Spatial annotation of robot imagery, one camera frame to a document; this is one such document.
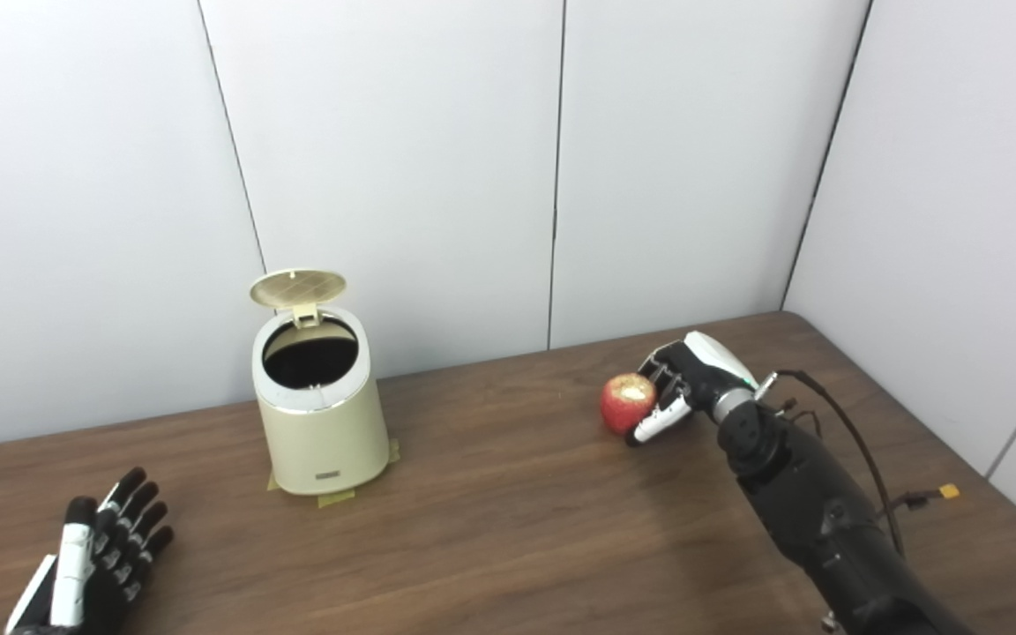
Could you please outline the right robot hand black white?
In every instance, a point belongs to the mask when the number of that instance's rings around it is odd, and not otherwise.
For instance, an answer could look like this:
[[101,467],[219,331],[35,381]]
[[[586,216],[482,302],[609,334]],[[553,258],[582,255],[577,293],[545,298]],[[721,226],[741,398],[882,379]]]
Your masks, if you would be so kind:
[[638,377],[656,390],[653,409],[626,431],[625,442],[645,444],[693,412],[721,423],[731,410],[754,401],[759,382],[721,342],[701,331],[654,350],[640,365]]

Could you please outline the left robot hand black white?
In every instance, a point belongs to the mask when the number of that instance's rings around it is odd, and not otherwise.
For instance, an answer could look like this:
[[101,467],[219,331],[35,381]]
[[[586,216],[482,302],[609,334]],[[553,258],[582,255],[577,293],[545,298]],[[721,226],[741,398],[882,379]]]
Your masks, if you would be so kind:
[[101,501],[73,498],[59,547],[34,571],[5,634],[121,634],[175,538],[167,514],[144,467],[117,480]]

